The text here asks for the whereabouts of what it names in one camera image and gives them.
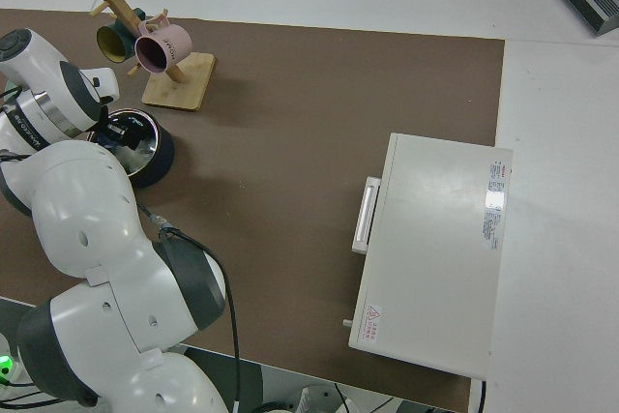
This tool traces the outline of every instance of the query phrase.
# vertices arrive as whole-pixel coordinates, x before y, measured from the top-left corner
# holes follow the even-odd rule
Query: wooden base
[[[197,111],[202,106],[214,67],[214,55],[192,52],[178,63],[178,68],[187,76],[188,82],[174,82],[165,73],[151,74],[142,101],[151,106]]]

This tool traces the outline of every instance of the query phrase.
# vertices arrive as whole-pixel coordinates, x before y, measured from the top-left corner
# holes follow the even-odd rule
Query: brown mat
[[[218,65],[197,113],[145,107],[148,74],[107,62],[101,15],[0,11],[0,34],[39,32],[81,68],[112,66],[121,102],[175,138],[176,159],[138,199],[227,264],[242,356],[465,411],[469,380],[354,350],[364,259],[350,251],[368,175],[392,132],[493,145],[503,42],[179,20]],[[75,283],[43,256],[31,220],[0,199],[0,294],[39,304]],[[190,344],[232,353],[227,317]]]

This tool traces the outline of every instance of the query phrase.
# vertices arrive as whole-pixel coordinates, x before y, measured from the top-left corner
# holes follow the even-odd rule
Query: warning label
[[[506,195],[505,184],[509,167],[501,161],[496,161],[490,167],[487,182],[486,208],[482,226],[482,244],[492,251],[497,250],[503,238],[503,215]]]
[[[383,309],[377,305],[366,305],[364,324],[361,327],[361,342],[376,343],[382,312]]]

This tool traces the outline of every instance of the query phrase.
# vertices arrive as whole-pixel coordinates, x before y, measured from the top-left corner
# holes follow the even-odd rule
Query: pink mug
[[[159,28],[149,31],[147,24],[158,23]],[[135,55],[139,63],[151,73],[163,73],[192,53],[192,38],[178,24],[170,24],[160,14],[140,21],[141,36],[135,41]]]

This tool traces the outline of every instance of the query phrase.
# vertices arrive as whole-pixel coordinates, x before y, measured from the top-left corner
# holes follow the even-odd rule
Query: white box
[[[349,345],[486,379],[512,151],[392,134]]]

